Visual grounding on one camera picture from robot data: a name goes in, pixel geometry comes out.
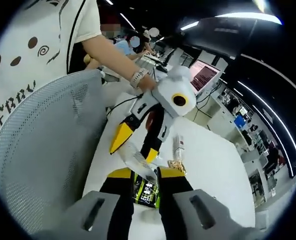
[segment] monitor screen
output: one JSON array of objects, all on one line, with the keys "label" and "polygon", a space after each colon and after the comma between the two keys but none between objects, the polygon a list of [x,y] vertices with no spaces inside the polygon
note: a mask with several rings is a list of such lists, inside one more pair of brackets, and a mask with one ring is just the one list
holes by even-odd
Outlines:
[{"label": "monitor screen", "polygon": [[192,74],[191,84],[193,85],[193,91],[195,94],[198,94],[211,80],[214,79],[220,70],[205,62],[197,60],[190,67],[190,72]]},{"label": "monitor screen", "polygon": [[247,109],[244,106],[241,107],[241,109],[239,110],[239,112],[240,112],[240,114],[242,116],[245,116],[248,113]]}]

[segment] office chair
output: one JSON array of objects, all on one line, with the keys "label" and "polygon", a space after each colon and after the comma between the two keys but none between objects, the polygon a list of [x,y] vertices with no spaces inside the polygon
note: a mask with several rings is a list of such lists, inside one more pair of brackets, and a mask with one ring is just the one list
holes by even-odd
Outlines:
[{"label": "office chair", "polygon": [[106,123],[100,78],[83,71],[47,84],[0,130],[0,197],[30,234],[55,226],[82,197]]}]

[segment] desk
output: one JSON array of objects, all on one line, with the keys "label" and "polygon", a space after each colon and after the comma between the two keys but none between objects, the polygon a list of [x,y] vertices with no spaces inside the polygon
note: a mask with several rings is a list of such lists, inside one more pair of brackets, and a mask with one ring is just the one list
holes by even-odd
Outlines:
[{"label": "desk", "polygon": [[159,71],[158,69],[154,68],[154,72],[155,72],[155,75],[154,74],[151,74],[151,76],[154,78],[155,77],[155,80],[156,82],[159,82],[161,79],[165,78],[166,76],[168,76],[167,73],[165,72],[162,72],[162,71]]},{"label": "desk", "polygon": [[211,131],[233,143],[239,143],[241,147],[253,150],[241,133],[241,130],[235,125],[235,116],[226,108],[226,106],[216,97],[211,96],[214,102],[219,106],[219,110],[208,122]]},{"label": "desk", "polygon": [[257,153],[257,157],[253,155],[249,157],[249,160],[247,160],[246,159],[247,156],[245,156],[246,154],[247,153],[244,153],[243,156],[241,157],[243,157],[244,168],[246,169],[248,177],[251,177],[252,175],[254,175],[255,172],[259,174],[259,177],[262,183],[264,198],[265,198],[265,201],[267,201],[271,197],[271,193],[269,191],[268,183],[267,183],[264,171],[262,169],[262,165],[260,163],[260,158],[262,157],[262,155],[259,155]]},{"label": "desk", "polygon": [[153,68],[158,65],[158,63],[156,63],[154,60],[147,57],[146,55],[143,55],[141,58],[138,58],[135,63],[139,67],[148,70],[150,74],[153,71]]},{"label": "desk", "polygon": [[[123,93],[117,102],[129,98],[131,98],[130,95]],[[126,102],[112,111],[93,157],[83,195],[92,190],[98,191],[110,172],[125,167],[117,152],[113,155],[109,154],[109,147],[117,125],[124,119],[125,112],[131,104],[130,101]],[[192,121],[179,117],[175,120],[169,137],[160,149],[165,166],[167,160],[173,159],[172,139],[176,133],[184,137],[186,146],[184,165],[191,186],[194,189],[203,189],[226,205],[230,210],[231,218],[238,224],[254,227],[252,191],[242,160],[234,145]],[[145,135],[144,121],[129,141],[141,149]],[[160,221],[156,223],[142,221],[141,214],[147,209],[135,204],[129,232],[130,240],[165,239]]]},{"label": "desk", "polygon": [[144,55],[146,58],[149,58],[149,59],[152,59],[152,60],[154,60],[155,62],[157,62],[157,63],[163,63],[163,61],[160,59],[160,58],[158,58],[158,57],[156,57],[156,56],[154,56],[154,55],[151,55],[151,54],[146,54],[146,55]]}]

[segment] wristwatch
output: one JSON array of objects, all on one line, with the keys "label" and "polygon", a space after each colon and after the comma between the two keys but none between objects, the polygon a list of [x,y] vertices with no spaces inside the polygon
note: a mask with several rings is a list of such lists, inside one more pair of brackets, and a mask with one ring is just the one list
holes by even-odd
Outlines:
[{"label": "wristwatch", "polygon": [[145,68],[141,68],[138,72],[136,72],[133,77],[131,78],[130,81],[130,85],[134,88],[138,87],[138,84],[140,82],[140,80],[146,75],[148,74],[149,71],[146,70]]}]

